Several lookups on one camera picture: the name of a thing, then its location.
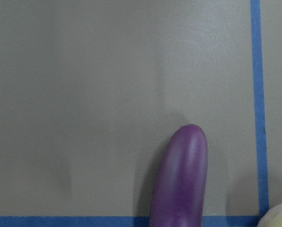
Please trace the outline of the purple eggplant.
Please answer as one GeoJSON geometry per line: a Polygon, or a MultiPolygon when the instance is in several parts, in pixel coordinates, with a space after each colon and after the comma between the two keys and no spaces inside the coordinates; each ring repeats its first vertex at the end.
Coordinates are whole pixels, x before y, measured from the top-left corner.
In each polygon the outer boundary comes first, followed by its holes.
{"type": "Polygon", "coordinates": [[[159,164],[150,208],[151,227],[200,227],[208,169],[207,139],[194,124],[171,137],[159,164]]]}

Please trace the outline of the green pink peach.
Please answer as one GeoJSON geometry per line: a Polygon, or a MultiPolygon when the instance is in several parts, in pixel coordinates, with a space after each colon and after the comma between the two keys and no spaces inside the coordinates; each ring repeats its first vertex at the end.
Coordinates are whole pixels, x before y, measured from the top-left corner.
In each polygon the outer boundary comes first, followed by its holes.
{"type": "Polygon", "coordinates": [[[282,203],[269,209],[259,220],[258,227],[282,227],[282,203]]]}

